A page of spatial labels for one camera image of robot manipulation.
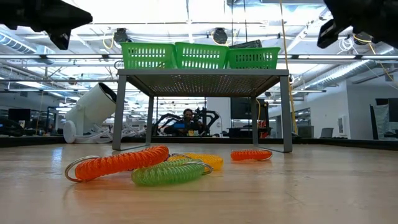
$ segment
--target metal table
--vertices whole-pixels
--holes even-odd
[[[292,127],[289,105],[289,71],[255,69],[120,69],[118,70],[118,99],[114,120],[112,148],[121,149],[124,96],[126,82],[149,96],[146,143],[152,137],[152,115],[156,96],[250,97],[252,111],[253,144],[258,145],[256,97],[280,82],[284,150],[292,152]]]

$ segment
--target coiled keychain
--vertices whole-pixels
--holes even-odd
[[[272,152],[270,150],[240,150],[240,151],[232,151],[231,158],[235,161],[242,161],[248,159],[255,159],[258,161],[268,160],[272,157]]]
[[[131,174],[131,180],[141,186],[177,184],[195,180],[201,175],[210,174],[212,171],[213,168],[202,161],[180,159],[136,169]]]
[[[69,164],[65,169],[65,177],[74,182],[93,180],[107,174],[153,166],[165,161],[168,156],[169,149],[167,146],[148,147],[139,152],[128,152],[102,158],[86,156]],[[68,174],[74,165],[77,165],[75,169],[76,179],[71,178]]]
[[[168,161],[176,161],[180,159],[199,159],[203,161],[205,164],[209,164],[212,166],[214,171],[221,170],[224,161],[221,156],[209,155],[209,154],[195,154],[195,153],[173,153],[167,160]]]

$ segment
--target orange coiled keychain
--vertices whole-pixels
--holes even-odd
[[[270,150],[241,150],[231,152],[231,158],[235,161],[242,161],[248,159],[255,159],[258,161],[264,161],[272,157],[272,152]]]
[[[116,156],[98,157],[86,156],[72,162],[65,169],[65,176],[68,180],[82,182],[93,180],[103,175],[114,174],[117,172],[149,167],[161,163],[169,156],[167,146],[148,147],[139,152],[128,152]],[[76,165],[75,176],[77,179],[69,177],[69,170]]]

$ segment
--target green basket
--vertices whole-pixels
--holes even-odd
[[[227,46],[176,42],[178,68],[223,69],[226,64]]]
[[[173,44],[121,43],[125,69],[176,68]]]
[[[228,62],[236,69],[275,69],[280,47],[230,49]]]

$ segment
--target person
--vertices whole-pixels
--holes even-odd
[[[203,123],[200,121],[193,122],[193,111],[191,109],[185,109],[183,112],[183,119],[176,121],[173,125],[164,129],[164,133],[173,134],[176,136],[187,136],[189,130],[203,132]],[[184,128],[178,127],[179,124],[184,124]]]
[[[49,124],[49,128],[47,130],[47,135],[49,135],[49,136],[57,135],[57,131],[53,128],[52,124]]]

